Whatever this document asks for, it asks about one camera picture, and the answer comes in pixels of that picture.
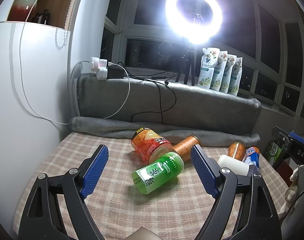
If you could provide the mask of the grey blanket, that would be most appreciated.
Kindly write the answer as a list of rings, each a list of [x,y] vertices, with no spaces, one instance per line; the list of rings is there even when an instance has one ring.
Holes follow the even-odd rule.
[[[253,131],[261,104],[181,83],[156,85],[136,79],[98,80],[82,74],[76,85],[75,132],[98,137],[130,139],[147,127],[173,144],[194,135],[203,146],[256,145]]]

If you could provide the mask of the white power strip plugs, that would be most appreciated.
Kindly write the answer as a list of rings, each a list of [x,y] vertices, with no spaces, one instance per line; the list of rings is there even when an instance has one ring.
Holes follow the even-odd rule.
[[[95,72],[98,80],[106,80],[108,77],[108,61],[98,57],[91,57],[91,72]]]

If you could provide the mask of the green box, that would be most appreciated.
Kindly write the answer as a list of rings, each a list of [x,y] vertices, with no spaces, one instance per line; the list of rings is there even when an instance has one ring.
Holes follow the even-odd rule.
[[[272,141],[266,150],[264,157],[270,165],[273,165],[281,154],[283,148],[279,140]]]

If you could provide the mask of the refill pouch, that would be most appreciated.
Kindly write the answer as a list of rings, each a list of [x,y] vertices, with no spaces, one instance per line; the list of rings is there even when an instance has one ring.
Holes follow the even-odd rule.
[[[242,57],[237,57],[230,76],[228,93],[237,96],[242,75]]]
[[[219,91],[221,82],[222,82],[222,78],[223,78],[224,69],[227,64],[227,56],[228,56],[228,51],[219,52],[216,66],[215,66],[214,72],[213,72],[213,77],[211,80],[210,89]]]
[[[203,48],[201,58],[200,74],[197,85],[204,89],[209,89],[213,78],[215,66],[219,56],[219,48]]]
[[[227,63],[223,72],[223,77],[220,86],[220,92],[227,93],[228,87],[230,83],[230,77],[232,74],[233,66],[236,62],[236,55],[228,54],[227,55]]]

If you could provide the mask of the orange patterned paper cup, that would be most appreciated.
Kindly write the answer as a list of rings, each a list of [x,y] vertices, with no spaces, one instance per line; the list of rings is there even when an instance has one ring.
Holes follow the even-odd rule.
[[[246,153],[245,146],[240,142],[234,142],[229,146],[227,155],[231,158],[237,159],[239,161],[243,161],[245,153]]]

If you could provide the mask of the red orange noodle cup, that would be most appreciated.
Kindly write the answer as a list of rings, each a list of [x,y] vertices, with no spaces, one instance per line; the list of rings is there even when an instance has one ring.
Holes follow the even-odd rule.
[[[136,130],[131,139],[131,144],[142,161],[149,164],[172,151],[170,141],[147,127]]]

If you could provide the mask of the green tea paper cup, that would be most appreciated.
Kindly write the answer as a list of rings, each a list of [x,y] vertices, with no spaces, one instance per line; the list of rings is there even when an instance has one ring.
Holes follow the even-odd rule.
[[[184,170],[182,158],[175,152],[161,156],[153,163],[132,172],[135,187],[142,194],[149,194],[176,178]]]

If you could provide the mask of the dark bottle on shelf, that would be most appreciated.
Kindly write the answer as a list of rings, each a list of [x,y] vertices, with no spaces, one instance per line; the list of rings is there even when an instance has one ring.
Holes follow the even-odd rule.
[[[48,9],[44,9],[42,13],[36,13],[35,16],[32,18],[33,23],[39,23],[44,25],[49,25],[51,19],[51,14],[49,13]]]

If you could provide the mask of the orange patterned cup rear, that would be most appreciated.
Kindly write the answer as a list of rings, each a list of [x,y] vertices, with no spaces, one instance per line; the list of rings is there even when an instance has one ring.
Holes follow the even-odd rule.
[[[190,135],[184,140],[172,147],[173,151],[176,152],[183,161],[188,161],[190,159],[191,149],[194,145],[199,145],[200,141],[197,137]]]

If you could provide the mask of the black tripod stand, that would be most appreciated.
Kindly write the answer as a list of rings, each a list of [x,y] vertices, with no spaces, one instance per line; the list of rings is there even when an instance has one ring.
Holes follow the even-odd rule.
[[[179,60],[179,69],[177,72],[175,82],[179,82],[180,77],[184,74],[184,84],[188,83],[189,77],[191,78],[191,85],[195,86],[195,56],[194,46],[188,46],[187,52]]]

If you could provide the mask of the black power adapter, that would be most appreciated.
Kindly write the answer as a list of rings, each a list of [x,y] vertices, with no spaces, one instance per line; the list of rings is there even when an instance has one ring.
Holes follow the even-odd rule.
[[[108,67],[107,79],[123,79],[125,72],[122,68],[119,67]]]

